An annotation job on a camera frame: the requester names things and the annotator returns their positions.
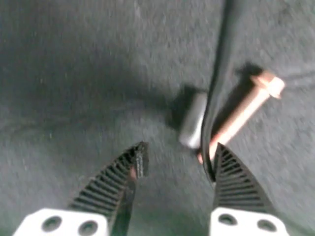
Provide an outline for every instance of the silver metal piece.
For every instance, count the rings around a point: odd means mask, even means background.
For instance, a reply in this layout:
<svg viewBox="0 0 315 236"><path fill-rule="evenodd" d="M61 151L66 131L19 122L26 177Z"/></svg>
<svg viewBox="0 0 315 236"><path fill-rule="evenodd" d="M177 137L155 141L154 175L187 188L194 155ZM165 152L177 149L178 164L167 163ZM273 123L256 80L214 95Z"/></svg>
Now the silver metal piece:
<svg viewBox="0 0 315 236"><path fill-rule="evenodd" d="M200 147L201 125L208 100L206 92L194 95L179 131L179 142L192 149Z"/></svg>
<svg viewBox="0 0 315 236"><path fill-rule="evenodd" d="M289 236L273 215L218 207L211 213L209 236Z"/></svg>
<svg viewBox="0 0 315 236"><path fill-rule="evenodd" d="M25 217L13 236L108 236L107 219L99 214L41 209Z"/></svg>

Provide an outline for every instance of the gray fabric surface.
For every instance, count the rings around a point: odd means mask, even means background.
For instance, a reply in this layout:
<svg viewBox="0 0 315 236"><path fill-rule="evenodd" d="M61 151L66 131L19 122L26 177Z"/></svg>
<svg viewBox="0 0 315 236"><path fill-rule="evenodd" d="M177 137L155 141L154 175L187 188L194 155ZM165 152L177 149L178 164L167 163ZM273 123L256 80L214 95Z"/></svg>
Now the gray fabric surface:
<svg viewBox="0 0 315 236"><path fill-rule="evenodd" d="M221 7L219 0L0 1L1 235L26 214L65 206L141 140L150 142L150 176L137 189L128 235L206 235L213 192L165 117L184 85L207 88ZM228 145L286 221L306 229L315 229L314 10L313 0L256 0L235 69L256 63L287 88ZM238 81L235 74L225 85L224 99Z"/></svg>

